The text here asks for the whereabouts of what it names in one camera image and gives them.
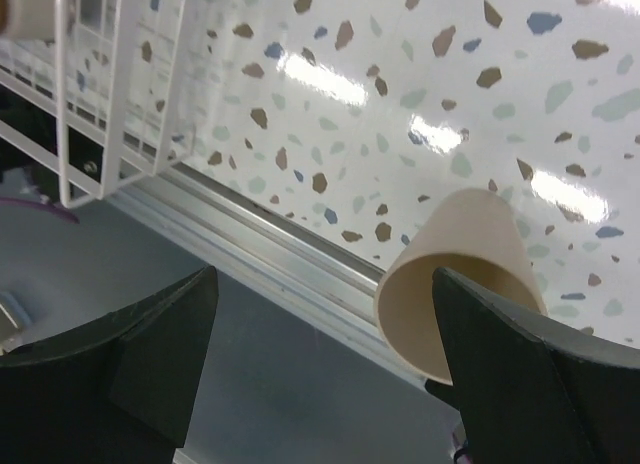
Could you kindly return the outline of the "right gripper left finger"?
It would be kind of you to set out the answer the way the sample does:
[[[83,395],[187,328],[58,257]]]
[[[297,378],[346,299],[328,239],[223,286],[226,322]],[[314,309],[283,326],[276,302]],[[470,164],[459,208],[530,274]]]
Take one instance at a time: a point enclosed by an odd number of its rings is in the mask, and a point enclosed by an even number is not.
[[[184,446],[218,303],[206,266],[1,358],[4,463],[170,463]]]

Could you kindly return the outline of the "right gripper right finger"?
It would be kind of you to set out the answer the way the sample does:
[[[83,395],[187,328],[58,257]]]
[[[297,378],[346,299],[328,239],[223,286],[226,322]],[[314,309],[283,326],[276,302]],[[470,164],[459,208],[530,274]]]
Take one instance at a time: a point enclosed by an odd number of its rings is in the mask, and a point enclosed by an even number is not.
[[[636,463],[639,352],[499,296],[467,288],[470,315],[447,329],[457,409],[475,463]]]

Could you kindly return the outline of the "beige plastic cup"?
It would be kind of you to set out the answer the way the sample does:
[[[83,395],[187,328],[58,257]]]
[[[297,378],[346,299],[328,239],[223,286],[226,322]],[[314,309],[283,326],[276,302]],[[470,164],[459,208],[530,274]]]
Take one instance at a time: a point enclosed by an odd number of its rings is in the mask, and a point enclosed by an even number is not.
[[[548,313],[510,205],[477,188],[455,191],[438,204],[377,286],[381,336],[429,380],[452,382],[447,329],[462,331],[470,317],[461,302],[467,288]]]

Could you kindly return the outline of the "steel cup front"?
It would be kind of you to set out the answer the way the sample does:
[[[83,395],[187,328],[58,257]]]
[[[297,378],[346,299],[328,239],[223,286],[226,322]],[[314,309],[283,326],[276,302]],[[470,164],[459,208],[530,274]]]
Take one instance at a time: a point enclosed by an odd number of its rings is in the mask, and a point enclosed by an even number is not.
[[[1,0],[1,37],[9,40],[52,40],[56,0]]]

